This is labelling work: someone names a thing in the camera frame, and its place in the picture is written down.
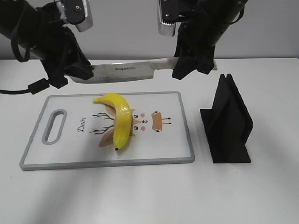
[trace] white cutting board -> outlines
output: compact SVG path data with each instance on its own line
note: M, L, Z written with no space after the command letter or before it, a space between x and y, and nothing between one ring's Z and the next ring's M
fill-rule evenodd
M101 95L49 96L20 162L21 168L35 170L194 161L178 92L122 94L133 110L135 125L132 128L134 136L130 137L127 147L119 151L115 151L112 144L113 110L92 103L93 98ZM57 110L66 112L65 122L60 138L49 144L43 138L49 118Z

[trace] white table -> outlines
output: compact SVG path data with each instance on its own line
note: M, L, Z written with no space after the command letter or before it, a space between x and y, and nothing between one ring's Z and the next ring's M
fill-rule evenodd
M111 63L112 61L92 61ZM0 95L0 223L299 223L299 60L221 59L209 76L70 84L37 95ZM200 108L210 108L219 75L231 73L254 128L251 164L213 164ZM0 61L0 89L45 77L39 61ZM48 95L179 91L195 152L191 164L22 171L21 155Z

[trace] cartoon deer illustration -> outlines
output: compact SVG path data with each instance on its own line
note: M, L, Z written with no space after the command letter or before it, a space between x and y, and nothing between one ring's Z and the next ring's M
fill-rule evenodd
M104 146L108 146L113 144L113 133L114 133L114 127L116 125L116 111L114 108L105 105L106 111L108 114L110 114L112 117L110 117L107 113L98 113L97 115L93 115L95 118L99 118L99 117L105 117L104 119L110 119L113 121L113 124L110 126L106 126L103 127L103 130L97 130L97 129L93 129L93 131L89 132L89 133L94 133L94 134L104 134L104 136L102 137L100 143L99 143L99 147L104 147ZM138 115L134 115L133 119L132 119L132 130L130 133L130 136L135 136L133 134L133 130L138 130L138 126L136 126L139 123L147 123L147 120L137 120L136 118L138 118Z
M108 145L112 145L113 144L113 134L114 134L114 127L116 125L116 111L114 108L105 105L106 111L107 113L98 113L97 115L93 115L95 118L100 118L103 117L104 119L109 119L112 120L113 123L110 126L106 126L103 127L102 130L97 130L97 129L93 129L92 131L90 131L89 133L94 133L94 134L104 134L100 143L99 143L99 147L104 147L104 146L108 146ZM144 118L145 114L141 113L139 115L141 118ZM132 129L131 129L131 133L130 136L135 136L133 133L133 130L139 130L139 127L137 124L143 123L146 124L148 123L147 120L138 120L137 118L139 117L137 114L133 115L133 119L132 119ZM153 125L152 125L152 129L155 132L160 132L162 131L163 128L163 124L171 124L171 122L163 122L163 120L166 119L171 119L171 118L162 118L162 115L160 112L155 111L152 113L151 115L152 119L153 119ZM145 130L145 126L142 126L140 128L141 131Z

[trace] kitchen knife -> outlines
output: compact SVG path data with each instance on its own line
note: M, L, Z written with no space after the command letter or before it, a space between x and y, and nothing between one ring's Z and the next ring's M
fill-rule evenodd
M76 83L118 83L154 78L155 70L173 69L178 61L177 57L154 59L135 63L113 63L92 65L93 77L83 80L76 77L70 78Z

